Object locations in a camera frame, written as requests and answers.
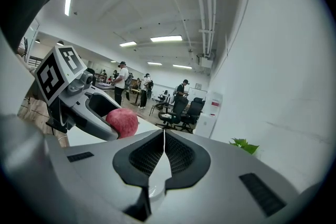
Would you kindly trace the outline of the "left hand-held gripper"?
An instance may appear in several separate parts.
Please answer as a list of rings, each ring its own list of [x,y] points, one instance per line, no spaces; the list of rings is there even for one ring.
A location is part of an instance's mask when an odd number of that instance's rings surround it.
[[[119,133],[104,119],[121,106],[92,84],[93,74],[72,46],[56,46],[35,70],[39,97],[47,104],[52,130],[67,133],[76,126],[104,141]]]

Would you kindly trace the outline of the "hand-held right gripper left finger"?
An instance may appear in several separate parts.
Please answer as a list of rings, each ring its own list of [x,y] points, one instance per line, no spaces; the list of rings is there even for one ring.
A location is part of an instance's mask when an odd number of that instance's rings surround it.
[[[77,223],[146,223],[165,198],[164,133],[62,148],[46,136],[52,167]]]

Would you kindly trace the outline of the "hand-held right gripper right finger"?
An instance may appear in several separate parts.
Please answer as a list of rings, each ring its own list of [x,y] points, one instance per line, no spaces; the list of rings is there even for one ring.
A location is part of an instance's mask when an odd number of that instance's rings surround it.
[[[262,223],[298,197],[282,175],[235,146],[166,131],[171,177],[147,223]]]

